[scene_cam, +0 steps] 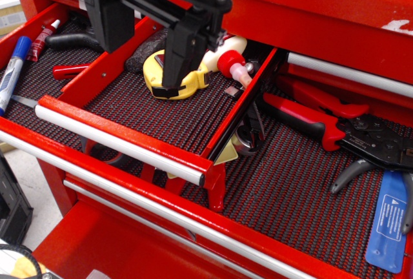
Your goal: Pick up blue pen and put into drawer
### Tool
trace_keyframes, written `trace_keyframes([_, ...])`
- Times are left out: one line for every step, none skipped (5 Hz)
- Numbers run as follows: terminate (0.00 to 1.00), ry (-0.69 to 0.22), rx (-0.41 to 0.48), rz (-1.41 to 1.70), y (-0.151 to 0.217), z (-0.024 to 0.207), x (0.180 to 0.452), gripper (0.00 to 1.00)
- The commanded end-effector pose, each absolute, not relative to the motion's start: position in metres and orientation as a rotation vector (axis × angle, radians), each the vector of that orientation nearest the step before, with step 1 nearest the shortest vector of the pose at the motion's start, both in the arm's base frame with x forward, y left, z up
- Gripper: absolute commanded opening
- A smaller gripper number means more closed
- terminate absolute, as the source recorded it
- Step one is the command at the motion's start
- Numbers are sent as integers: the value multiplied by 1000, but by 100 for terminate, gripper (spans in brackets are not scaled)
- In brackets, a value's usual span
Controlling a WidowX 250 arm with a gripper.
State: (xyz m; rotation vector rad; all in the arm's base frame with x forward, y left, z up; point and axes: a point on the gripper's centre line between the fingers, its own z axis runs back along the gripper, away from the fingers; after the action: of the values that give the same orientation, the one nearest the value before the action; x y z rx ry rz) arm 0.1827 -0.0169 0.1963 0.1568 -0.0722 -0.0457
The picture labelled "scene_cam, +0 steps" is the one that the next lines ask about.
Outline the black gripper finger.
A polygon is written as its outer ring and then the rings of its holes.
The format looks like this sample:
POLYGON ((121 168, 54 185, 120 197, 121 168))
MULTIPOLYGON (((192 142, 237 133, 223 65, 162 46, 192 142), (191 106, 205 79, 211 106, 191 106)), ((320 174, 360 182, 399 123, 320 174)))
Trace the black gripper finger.
POLYGON ((196 17, 184 17, 168 29, 162 80, 165 88, 177 88, 189 72, 198 69, 207 49, 202 25, 196 17))
POLYGON ((120 0, 85 0, 100 46, 112 53, 134 36, 134 10, 120 0))

